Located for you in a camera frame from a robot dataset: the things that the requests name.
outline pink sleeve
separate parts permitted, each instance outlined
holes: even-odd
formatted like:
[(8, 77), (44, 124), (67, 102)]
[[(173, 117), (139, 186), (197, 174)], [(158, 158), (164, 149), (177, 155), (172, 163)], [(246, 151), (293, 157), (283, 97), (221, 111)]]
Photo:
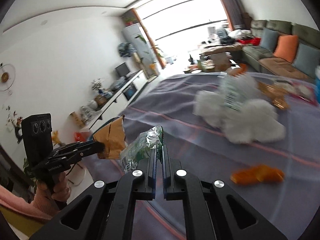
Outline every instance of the pink sleeve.
[(39, 222), (46, 223), (55, 214), (47, 207), (45, 199), (42, 198), (44, 197), (38, 197), (36, 194), (35, 200), (29, 204), (23, 198), (15, 196), (4, 187), (0, 186), (0, 205), (19, 214), (34, 218)]
[(44, 196), (44, 191), (37, 190), (35, 198), (31, 202), (31, 205), (33, 205), (38, 210), (42, 211), (45, 214), (48, 214), (49, 216), (56, 215), (59, 211), (56, 210), (52, 205), (50, 200)]

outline red stripe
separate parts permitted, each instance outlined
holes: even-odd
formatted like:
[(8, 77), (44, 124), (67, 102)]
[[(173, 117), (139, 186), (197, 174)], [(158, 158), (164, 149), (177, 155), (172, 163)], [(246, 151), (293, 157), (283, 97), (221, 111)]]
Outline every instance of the red stripe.
[(155, 217), (156, 220), (158, 220), (170, 233), (172, 233), (174, 236), (176, 236), (180, 240), (186, 240), (186, 237), (177, 232), (174, 228), (172, 228), (170, 225), (168, 225), (152, 208), (149, 207), (148, 203), (143, 201), (143, 205), (146, 207), (146, 209), (150, 212), (151, 215)]
[(187, 139), (187, 142), (185, 142), (183, 144), (183, 147), (180, 148), (180, 151), (177, 154), (177, 158), (180, 158), (183, 152), (185, 151), (185, 149), (188, 147), (188, 141), (196, 139), (198, 134), (199, 134), (198, 130), (196, 130), (193, 134), (191, 134), (191, 136)]
[[(222, 133), (222, 132), (219, 132), (219, 131), (214, 131), (214, 130), (210, 130), (208, 128), (205, 128), (205, 127), (202, 127), (202, 126), (199, 126), (199, 125), (195, 125), (195, 124), (191, 124), (191, 123), (187, 123), (187, 122), (184, 122), (184, 121), (181, 121), (181, 120), (178, 120), (178, 119), (174, 119), (174, 118), (171, 118), (165, 114), (159, 114), (159, 113), (155, 113), (155, 112), (152, 112), (152, 111), (144, 111), (144, 110), (141, 110), (141, 109), (137, 109), (135, 107), (132, 107), (132, 106), (129, 106), (128, 108), (131, 108), (135, 111), (138, 111), (138, 112), (141, 112), (141, 113), (151, 113), (151, 114), (155, 114), (155, 115), (158, 115), (158, 116), (161, 116), (163, 117), (164, 119), (167, 119), (167, 120), (170, 120), (170, 121), (176, 121), (178, 123), (181, 123), (183, 125), (186, 125), (188, 127), (192, 127), (192, 128), (195, 128), (195, 129), (200, 129), (200, 130), (203, 130), (203, 131), (206, 131), (206, 132), (209, 132), (209, 133), (212, 133), (212, 134), (215, 134), (215, 135), (218, 135), (218, 136), (221, 136), (221, 137), (225, 137), (225, 135)], [(312, 167), (316, 167), (316, 168), (320, 168), (320, 164), (319, 163), (314, 163), (314, 162), (310, 162), (310, 161), (306, 161), (306, 160), (303, 160), (297, 156), (290, 156), (288, 153), (286, 152), (283, 152), (283, 151), (279, 151), (277, 149), (274, 149), (274, 148), (270, 148), (270, 147), (267, 147), (267, 146), (263, 146), (263, 145), (260, 145), (258, 143), (250, 143), (248, 144), (252, 147), (255, 147), (255, 148), (259, 148), (259, 149), (263, 149), (267, 152), (271, 152), (271, 153), (274, 153), (274, 154), (278, 154), (278, 155), (281, 155), (281, 156), (284, 156), (286, 158), (290, 158), (292, 157), (292, 159), (296, 160), (297, 162), (300, 162), (304, 165), (307, 165), (307, 166), (312, 166)]]

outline green snack wrapper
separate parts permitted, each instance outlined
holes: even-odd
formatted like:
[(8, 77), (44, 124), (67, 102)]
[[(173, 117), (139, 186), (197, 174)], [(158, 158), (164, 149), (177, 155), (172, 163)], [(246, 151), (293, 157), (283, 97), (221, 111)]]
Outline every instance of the green snack wrapper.
[(120, 153), (121, 167), (124, 172), (134, 171), (140, 160), (149, 158), (151, 149), (157, 149), (157, 159), (162, 162), (163, 128), (155, 126), (139, 136)]

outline brown curtain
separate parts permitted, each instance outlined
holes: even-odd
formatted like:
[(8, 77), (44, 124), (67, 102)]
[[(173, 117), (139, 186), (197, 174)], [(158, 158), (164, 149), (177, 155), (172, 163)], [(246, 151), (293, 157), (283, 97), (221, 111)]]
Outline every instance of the brown curtain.
[(243, 20), (244, 7), (240, 0), (221, 0), (226, 11), (229, 27), (231, 30), (245, 28)]

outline blue container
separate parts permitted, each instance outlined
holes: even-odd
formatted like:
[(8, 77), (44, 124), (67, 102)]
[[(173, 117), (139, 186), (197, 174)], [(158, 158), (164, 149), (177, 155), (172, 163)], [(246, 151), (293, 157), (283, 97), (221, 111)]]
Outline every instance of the blue container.
[(320, 66), (316, 68), (316, 97), (320, 104)]

